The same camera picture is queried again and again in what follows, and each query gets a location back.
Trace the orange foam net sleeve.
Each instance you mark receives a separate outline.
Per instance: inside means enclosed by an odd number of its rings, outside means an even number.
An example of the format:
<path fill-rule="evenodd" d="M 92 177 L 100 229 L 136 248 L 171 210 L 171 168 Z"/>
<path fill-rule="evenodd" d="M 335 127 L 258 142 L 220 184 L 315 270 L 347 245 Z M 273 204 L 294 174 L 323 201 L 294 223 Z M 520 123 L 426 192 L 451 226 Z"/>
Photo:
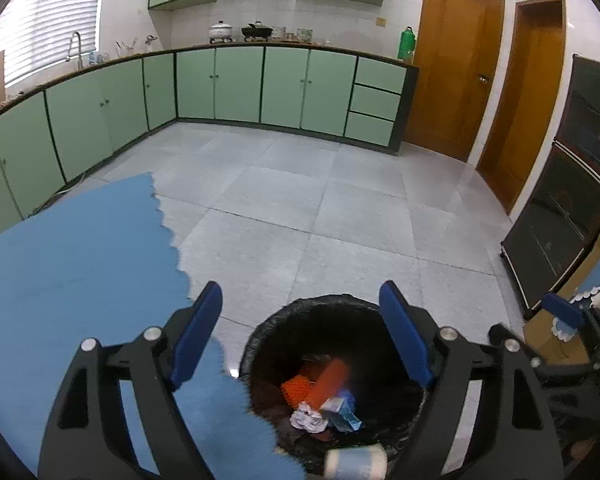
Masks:
<path fill-rule="evenodd" d="M 336 396 L 349 377 L 350 367 L 343 360 L 309 362 L 302 365 L 294 377 L 283 382 L 280 390 L 292 408 L 298 408 L 301 402 L 306 402 L 318 411 L 327 399 Z"/>

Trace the light blue small box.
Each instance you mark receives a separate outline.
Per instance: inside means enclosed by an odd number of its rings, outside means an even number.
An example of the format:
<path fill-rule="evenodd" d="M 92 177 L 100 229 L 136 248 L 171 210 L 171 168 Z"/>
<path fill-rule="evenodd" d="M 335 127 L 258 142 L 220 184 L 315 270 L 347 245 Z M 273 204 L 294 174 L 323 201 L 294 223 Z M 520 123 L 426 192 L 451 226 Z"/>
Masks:
<path fill-rule="evenodd" d="M 328 420 L 328 426 L 333 426 L 342 434 L 350 434 L 360 430 L 363 425 L 354 414 L 354 409 L 354 395 L 350 390 L 342 389 L 323 403 L 320 412 Z"/>

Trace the paper cup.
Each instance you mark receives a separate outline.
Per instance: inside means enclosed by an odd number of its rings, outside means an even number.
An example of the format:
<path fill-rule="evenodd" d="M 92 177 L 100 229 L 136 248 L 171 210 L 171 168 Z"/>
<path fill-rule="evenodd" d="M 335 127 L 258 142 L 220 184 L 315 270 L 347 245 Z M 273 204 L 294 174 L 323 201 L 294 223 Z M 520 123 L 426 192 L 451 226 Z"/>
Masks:
<path fill-rule="evenodd" d="M 325 457 L 324 478 L 335 480 L 384 480 L 388 457 L 380 444 L 335 448 Z"/>

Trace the white tissue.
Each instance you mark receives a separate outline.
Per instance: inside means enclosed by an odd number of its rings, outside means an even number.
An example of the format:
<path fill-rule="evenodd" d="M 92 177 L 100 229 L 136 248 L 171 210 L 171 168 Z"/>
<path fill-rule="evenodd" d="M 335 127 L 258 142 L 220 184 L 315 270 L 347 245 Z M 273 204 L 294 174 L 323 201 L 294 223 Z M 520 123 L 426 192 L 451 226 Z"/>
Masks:
<path fill-rule="evenodd" d="M 328 420 L 320 411 L 314 410 L 309 403 L 301 402 L 289 417 L 294 429 L 303 430 L 308 434 L 321 434 L 328 426 Z"/>

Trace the black lined trash bin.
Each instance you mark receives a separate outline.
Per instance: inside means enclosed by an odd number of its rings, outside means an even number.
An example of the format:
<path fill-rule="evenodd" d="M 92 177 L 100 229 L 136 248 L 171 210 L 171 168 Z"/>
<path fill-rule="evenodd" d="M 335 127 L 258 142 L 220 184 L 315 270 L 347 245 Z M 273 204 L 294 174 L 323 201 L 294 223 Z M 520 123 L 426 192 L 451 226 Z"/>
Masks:
<path fill-rule="evenodd" d="M 424 390 L 409 378 L 376 304 L 350 295 L 294 300 L 249 337 L 239 364 L 252 410 L 309 474 L 335 448 L 405 448 Z"/>

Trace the green lower kitchen cabinets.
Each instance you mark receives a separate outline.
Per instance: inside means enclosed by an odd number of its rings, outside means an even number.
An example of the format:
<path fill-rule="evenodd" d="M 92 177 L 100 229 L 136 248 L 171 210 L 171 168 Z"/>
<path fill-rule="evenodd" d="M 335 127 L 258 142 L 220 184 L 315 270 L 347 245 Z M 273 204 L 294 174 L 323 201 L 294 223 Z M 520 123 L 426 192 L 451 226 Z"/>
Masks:
<path fill-rule="evenodd" d="M 418 70 L 346 49 L 226 44 L 139 54 L 0 107 L 0 233 L 103 162 L 176 122 L 400 148 Z"/>

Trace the chrome kitchen faucet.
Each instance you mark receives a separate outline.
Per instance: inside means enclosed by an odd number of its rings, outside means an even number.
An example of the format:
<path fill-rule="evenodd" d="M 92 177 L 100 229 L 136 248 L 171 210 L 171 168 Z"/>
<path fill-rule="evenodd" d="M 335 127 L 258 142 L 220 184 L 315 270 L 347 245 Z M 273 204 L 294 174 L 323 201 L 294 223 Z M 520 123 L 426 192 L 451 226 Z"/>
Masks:
<path fill-rule="evenodd" d="M 71 33 L 68 51 L 65 57 L 66 62 L 70 62 L 71 60 L 76 61 L 77 70 L 83 70 L 82 35 L 77 30 Z"/>

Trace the dark glass cabinet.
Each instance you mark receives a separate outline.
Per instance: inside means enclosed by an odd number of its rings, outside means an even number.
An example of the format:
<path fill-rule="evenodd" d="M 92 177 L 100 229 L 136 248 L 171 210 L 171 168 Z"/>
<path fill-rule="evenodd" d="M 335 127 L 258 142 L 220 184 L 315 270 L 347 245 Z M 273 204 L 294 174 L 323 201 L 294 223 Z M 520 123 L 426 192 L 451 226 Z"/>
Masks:
<path fill-rule="evenodd" d="M 566 105 L 538 182 L 501 242 L 521 312 L 566 284 L 600 234 L 600 62 L 573 55 Z"/>

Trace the wooden door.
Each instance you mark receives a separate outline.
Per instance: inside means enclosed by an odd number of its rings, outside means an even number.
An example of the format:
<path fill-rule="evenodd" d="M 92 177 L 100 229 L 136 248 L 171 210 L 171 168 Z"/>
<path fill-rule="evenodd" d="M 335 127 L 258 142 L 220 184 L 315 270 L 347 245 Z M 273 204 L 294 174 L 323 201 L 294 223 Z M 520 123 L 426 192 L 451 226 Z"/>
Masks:
<path fill-rule="evenodd" d="M 505 0 L 422 0 L 404 138 L 466 162 L 500 55 Z"/>
<path fill-rule="evenodd" d="M 516 4 L 503 89 L 477 170 L 512 211 L 538 158 L 562 80 L 566 0 Z"/>

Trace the white cooking pot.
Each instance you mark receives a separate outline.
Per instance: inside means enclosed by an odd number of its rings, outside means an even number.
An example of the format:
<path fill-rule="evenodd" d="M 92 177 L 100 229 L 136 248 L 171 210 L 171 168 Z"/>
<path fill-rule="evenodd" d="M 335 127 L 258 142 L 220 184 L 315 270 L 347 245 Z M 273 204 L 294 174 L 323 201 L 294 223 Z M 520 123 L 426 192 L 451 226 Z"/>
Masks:
<path fill-rule="evenodd" d="M 227 42 L 232 42 L 234 40 L 233 26 L 219 20 L 210 26 L 208 37 L 209 44 L 226 44 Z"/>

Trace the black wok pan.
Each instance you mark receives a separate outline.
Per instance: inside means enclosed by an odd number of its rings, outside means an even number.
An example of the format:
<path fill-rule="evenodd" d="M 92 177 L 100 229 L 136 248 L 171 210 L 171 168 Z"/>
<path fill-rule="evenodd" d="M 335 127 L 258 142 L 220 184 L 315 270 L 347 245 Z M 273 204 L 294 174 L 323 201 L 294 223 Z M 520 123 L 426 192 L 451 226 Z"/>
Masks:
<path fill-rule="evenodd" d="M 263 25 L 260 21 L 249 23 L 241 30 L 245 42 L 268 41 L 273 35 L 274 29 Z"/>

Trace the green thermos bottle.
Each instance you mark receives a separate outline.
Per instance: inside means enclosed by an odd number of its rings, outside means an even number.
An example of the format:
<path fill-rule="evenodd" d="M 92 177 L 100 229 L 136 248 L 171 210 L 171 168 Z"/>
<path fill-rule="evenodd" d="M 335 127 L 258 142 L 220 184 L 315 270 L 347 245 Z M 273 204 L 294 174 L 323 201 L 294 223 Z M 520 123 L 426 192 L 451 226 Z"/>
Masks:
<path fill-rule="evenodd" d="M 412 64 L 416 49 L 416 35 L 411 26 L 402 30 L 399 40 L 398 55 L 399 60 L 406 64 Z"/>

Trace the white window blinds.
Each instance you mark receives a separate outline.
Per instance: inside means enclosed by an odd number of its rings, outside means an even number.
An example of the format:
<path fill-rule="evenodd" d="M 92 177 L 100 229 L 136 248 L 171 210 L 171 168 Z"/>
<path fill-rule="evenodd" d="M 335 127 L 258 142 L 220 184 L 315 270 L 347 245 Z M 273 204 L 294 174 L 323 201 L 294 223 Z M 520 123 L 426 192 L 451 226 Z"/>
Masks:
<path fill-rule="evenodd" d="M 71 33 L 82 35 L 83 54 L 98 46 L 100 0 L 10 0 L 0 15 L 5 84 L 64 62 Z"/>

